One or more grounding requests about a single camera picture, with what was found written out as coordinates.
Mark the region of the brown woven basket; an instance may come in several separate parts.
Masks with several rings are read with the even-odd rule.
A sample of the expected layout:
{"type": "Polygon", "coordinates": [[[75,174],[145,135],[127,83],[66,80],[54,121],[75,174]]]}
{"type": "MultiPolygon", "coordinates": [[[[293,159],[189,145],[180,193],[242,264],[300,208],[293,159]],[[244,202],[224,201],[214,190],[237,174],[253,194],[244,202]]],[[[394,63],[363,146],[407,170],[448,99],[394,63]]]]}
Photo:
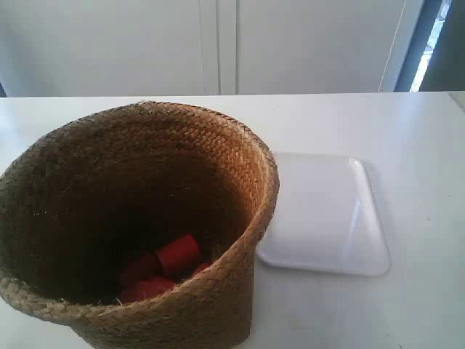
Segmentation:
{"type": "Polygon", "coordinates": [[[147,101],[72,121],[1,175],[1,298],[93,348],[232,348],[279,186],[267,145],[217,111],[147,101]],[[118,274],[184,233],[211,265],[124,304],[118,274]]]}

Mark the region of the dark red oval object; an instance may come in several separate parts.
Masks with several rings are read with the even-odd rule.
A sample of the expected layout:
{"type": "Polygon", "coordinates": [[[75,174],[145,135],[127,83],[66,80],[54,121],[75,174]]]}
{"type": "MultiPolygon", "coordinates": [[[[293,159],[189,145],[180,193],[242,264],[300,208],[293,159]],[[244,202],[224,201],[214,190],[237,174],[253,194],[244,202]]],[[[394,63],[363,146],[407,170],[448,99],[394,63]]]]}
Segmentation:
{"type": "Polygon", "coordinates": [[[208,262],[202,262],[192,273],[192,277],[196,276],[203,270],[207,269],[211,264],[208,262]]]}

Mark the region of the white plastic tray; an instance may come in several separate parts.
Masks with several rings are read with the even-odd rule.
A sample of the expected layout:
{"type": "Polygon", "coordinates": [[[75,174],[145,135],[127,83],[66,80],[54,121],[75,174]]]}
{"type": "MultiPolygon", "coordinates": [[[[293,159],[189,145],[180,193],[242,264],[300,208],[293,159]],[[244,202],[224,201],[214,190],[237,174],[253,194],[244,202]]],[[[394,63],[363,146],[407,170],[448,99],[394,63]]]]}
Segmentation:
{"type": "Polygon", "coordinates": [[[256,248],[276,268],[380,276],[391,260],[365,164],[357,158],[276,153],[280,189],[256,248]]]}

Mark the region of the red cylinder front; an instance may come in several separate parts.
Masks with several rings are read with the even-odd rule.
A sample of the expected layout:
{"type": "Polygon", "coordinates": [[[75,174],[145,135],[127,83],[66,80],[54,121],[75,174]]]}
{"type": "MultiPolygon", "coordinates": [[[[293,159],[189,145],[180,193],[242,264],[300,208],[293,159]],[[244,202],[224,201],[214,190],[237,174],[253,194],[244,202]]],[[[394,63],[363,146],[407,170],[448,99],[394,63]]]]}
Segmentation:
{"type": "Polygon", "coordinates": [[[174,288],[176,284],[161,276],[154,276],[148,280],[138,281],[124,288],[118,298],[123,303],[140,302],[152,297],[157,297],[174,288]]]}

